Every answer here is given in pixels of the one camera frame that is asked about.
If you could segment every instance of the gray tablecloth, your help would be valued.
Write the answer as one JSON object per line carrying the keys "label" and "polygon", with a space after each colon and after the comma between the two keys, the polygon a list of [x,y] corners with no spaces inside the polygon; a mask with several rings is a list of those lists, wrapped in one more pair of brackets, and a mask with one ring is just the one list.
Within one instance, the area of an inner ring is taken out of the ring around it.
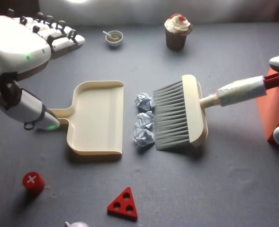
{"label": "gray tablecloth", "polygon": [[[107,47],[102,30],[121,30]],[[66,108],[88,80],[125,85],[123,155],[90,160],[73,154],[65,131],[25,131],[0,111],[0,226],[279,227],[279,150],[265,139],[255,100],[206,110],[209,135],[195,155],[142,150],[132,141],[136,94],[195,75],[206,96],[237,79],[264,75],[279,55],[279,24],[195,26],[183,51],[165,45],[160,27],[81,28],[85,45],[52,60],[19,84],[48,108]],[[45,190],[25,197],[23,176],[37,171]],[[107,206],[132,188],[138,221],[110,217]]]}

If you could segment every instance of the orange box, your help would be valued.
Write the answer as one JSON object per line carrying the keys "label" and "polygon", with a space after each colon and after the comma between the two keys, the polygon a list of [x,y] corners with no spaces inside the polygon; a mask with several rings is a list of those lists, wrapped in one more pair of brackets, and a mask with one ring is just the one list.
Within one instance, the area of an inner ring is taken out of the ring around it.
{"label": "orange box", "polygon": [[[268,75],[277,73],[270,69]],[[267,90],[267,95],[256,99],[259,114],[269,142],[275,142],[274,130],[279,126],[279,87]]]}

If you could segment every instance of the white backdrop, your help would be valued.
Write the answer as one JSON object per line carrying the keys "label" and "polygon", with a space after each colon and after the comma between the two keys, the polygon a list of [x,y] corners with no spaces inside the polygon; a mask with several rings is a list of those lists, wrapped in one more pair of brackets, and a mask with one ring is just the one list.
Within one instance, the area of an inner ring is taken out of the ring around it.
{"label": "white backdrop", "polygon": [[39,0],[40,10],[70,25],[162,24],[181,13],[193,24],[273,21],[279,0]]}

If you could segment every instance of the beige dustpan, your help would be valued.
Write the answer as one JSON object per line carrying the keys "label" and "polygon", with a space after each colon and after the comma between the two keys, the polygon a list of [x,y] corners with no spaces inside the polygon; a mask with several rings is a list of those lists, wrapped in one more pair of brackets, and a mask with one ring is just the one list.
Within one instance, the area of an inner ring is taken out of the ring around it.
{"label": "beige dustpan", "polygon": [[67,142],[80,155],[122,154],[124,84],[87,81],[73,93],[67,109],[50,109],[68,124]]}

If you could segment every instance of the white spoon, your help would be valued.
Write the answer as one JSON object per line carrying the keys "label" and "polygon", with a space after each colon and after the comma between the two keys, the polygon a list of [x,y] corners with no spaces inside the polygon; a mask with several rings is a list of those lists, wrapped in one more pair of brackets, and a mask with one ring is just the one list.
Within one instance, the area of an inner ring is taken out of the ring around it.
{"label": "white spoon", "polygon": [[117,34],[114,34],[114,36],[112,36],[110,33],[106,32],[106,31],[102,31],[104,34],[106,34],[107,36],[109,36],[111,39],[118,39],[119,36]]}

